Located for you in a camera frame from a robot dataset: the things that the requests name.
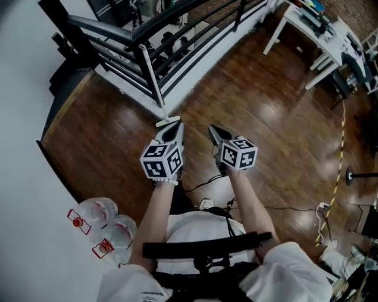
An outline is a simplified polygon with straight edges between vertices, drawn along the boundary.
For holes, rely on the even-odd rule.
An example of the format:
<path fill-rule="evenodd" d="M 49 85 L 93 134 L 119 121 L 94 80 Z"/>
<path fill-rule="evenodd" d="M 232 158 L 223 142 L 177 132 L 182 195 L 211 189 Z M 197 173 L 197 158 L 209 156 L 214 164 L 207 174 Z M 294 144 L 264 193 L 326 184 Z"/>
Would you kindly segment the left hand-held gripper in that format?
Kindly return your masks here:
<path fill-rule="evenodd" d="M 155 140 L 144 149 L 139 159 L 148 179 L 171 179 L 182 168 L 184 123 L 172 122 L 158 128 Z M 178 131 L 178 144 L 173 141 Z"/>

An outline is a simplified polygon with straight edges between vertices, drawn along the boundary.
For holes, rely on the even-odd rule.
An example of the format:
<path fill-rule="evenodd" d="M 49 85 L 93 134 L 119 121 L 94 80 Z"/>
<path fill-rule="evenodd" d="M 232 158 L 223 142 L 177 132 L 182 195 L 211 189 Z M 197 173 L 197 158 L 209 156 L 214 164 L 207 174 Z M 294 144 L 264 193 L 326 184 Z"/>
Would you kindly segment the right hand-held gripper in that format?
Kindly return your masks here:
<path fill-rule="evenodd" d="M 227 168 L 246 170 L 254 167 L 258 147 L 249 139 L 235 136 L 224 127 L 215 124 L 208 127 L 208 136 L 212 144 L 219 150 L 214 158 L 222 176 L 226 176 Z"/>

